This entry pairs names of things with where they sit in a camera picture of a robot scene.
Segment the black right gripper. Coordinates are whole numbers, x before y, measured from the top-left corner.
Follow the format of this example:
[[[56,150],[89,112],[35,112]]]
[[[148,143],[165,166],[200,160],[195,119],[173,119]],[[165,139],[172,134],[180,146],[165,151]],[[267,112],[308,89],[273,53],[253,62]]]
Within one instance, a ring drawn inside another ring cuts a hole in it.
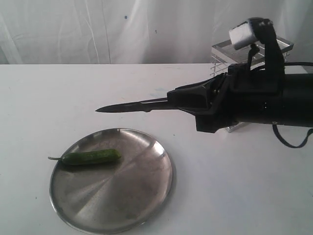
[[[196,130],[215,133],[239,122],[271,123],[278,116],[285,67],[231,65],[203,82],[178,87],[167,93],[174,109],[195,117]]]

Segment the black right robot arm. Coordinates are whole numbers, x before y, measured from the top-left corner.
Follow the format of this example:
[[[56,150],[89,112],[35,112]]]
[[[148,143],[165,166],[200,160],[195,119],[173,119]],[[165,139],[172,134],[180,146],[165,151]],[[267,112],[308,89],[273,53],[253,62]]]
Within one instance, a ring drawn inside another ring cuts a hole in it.
[[[312,127],[312,74],[246,72],[232,64],[226,73],[167,94],[175,109],[195,116],[196,130],[215,133],[239,122]]]

